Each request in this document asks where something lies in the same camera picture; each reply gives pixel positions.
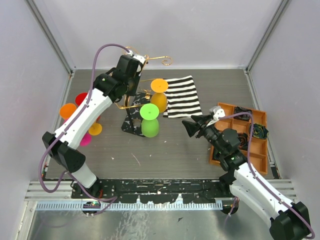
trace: wooden box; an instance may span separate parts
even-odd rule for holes
[[[220,106],[226,116],[234,114],[236,105],[231,105],[227,103],[218,102],[218,106]],[[252,111],[253,121],[255,124],[260,124],[267,127],[267,113],[264,111],[258,111],[252,108],[247,108]],[[251,120],[243,121],[239,119],[229,118],[218,121],[215,124],[215,127],[219,131],[223,131],[227,128],[234,129],[238,133],[246,133],[249,137],[249,127],[251,124]],[[241,150],[241,152],[248,156],[248,152],[245,150]],[[219,160],[213,159],[214,155],[214,147],[211,146],[209,163],[220,166]],[[268,157],[267,157],[267,139],[259,139],[252,137],[251,147],[250,147],[250,161],[253,166],[258,170],[258,172],[262,175],[266,175],[268,173]]]

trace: striped cloth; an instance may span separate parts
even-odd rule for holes
[[[190,118],[191,115],[202,115],[196,86],[192,76],[166,79],[168,89],[164,93],[167,108],[165,118]]]

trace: wall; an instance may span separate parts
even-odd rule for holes
[[[246,67],[280,1],[35,0],[78,69],[90,69],[106,43],[170,56],[172,68]],[[103,53],[98,69],[114,67],[119,53]]]
[[[0,2],[0,35],[0,233],[11,240],[68,73],[23,0]]]
[[[251,72],[283,178],[320,234],[320,2],[293,0]]]

